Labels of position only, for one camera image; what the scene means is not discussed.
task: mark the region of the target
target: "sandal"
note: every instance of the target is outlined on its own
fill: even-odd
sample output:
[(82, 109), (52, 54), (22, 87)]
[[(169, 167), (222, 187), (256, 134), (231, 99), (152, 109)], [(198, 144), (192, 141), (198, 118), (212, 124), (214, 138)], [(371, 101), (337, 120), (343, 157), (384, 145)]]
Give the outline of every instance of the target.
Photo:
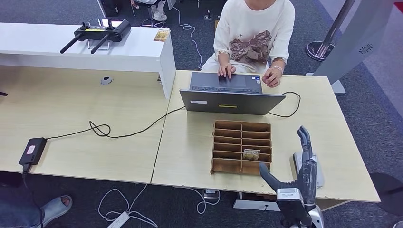
[[(62, 197), (67, 197), (70, 200), (70, 203), (68, 206), (65, 206), (61, 198)], [(71, 206), (73, 205), (73, 199), (71, 199), (70, 196), (60, 196), (57, 198), (52, 199), (49, 201), (47, 204), (45, 204), (43, 207), (41, 207), (44, 211), (44, 218), (43, 218), (43, 227), (45, 227), (48, 223), (53, 221), (54, 219), (66, 214)]]

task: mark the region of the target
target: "robotic hand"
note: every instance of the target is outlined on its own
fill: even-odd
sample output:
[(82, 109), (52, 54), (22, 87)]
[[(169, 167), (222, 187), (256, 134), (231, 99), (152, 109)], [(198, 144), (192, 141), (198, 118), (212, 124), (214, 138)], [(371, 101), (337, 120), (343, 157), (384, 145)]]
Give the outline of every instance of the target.
[(315, 204), (317, 165), (312, 159), (311, 139), (305, 127), (297, 131), (301, 139), (302, 167), (294, 182), (284, 183), (275, 178), (264, 164), (259, 171), (265, 182), (277, 194), (277, 205), (290, 228), (324, 228), (322, 211)]

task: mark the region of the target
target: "cardboard organizer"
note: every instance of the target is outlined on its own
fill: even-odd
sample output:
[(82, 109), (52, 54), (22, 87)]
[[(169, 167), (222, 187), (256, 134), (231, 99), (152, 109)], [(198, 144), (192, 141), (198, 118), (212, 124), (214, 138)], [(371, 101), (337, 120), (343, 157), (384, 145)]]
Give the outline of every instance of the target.
[[(211, 174), (228, 172), (260, 175), (259, 163), (270, 170), (271, 126), (268, 123), (217, 120), (214, 123)], [(260, 150), (257, 161), (243, 159), (245, 149)]]

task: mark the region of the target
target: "laptop keyboard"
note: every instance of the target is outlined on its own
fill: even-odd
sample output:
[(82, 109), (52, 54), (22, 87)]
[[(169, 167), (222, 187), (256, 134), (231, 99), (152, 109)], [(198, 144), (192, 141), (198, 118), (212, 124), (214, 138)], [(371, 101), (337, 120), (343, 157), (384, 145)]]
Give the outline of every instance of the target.
[(260, 94), (260, 91), (257, 90), (257, 89), (241, 89), (241, 88), (222, 88), (222, 87), (193, 86), (192, 90)]

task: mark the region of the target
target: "wooden desk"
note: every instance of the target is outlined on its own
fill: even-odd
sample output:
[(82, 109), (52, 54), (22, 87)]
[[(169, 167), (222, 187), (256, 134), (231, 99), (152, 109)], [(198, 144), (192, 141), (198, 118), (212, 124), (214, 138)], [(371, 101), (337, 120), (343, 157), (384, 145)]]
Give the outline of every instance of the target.
[[(183, 106), (179, 89), (189, 88), (191, 72), (177, 71), (168, 111)], [(379, 197), (355, 145), (343, 114), (326, 77), (283, 76), (281, 85), (264, 93), (294, 91), (301, 106), (294, 116), (198, 113), (180, 110), (166, 117), (151, 183), (274, 194), (260, 176), (214, 173), (210, 175), (215, 120), (266, 122), (272, 126), (272, 173), (281, 181), (296, 178), (292, 154), (301, 150), (299, 126), (310, 132), (325, 176), (317, 197), (343, 201), (378, 202)], [(297, 105), (295, 95), (287, 95), (273, 113), (287, 115)]]
[[(100, 79), (113, 82), (101, 85)], [(0, 170), (21, 172), (30, 138), (108, 124), (111, 135), (142, 130), (166, 113), (158, 74), (0, 66)], [(109, 139), (94, 132), (49, 140), (32, 173), (150, 183), (161, 120), (136, 136)]]

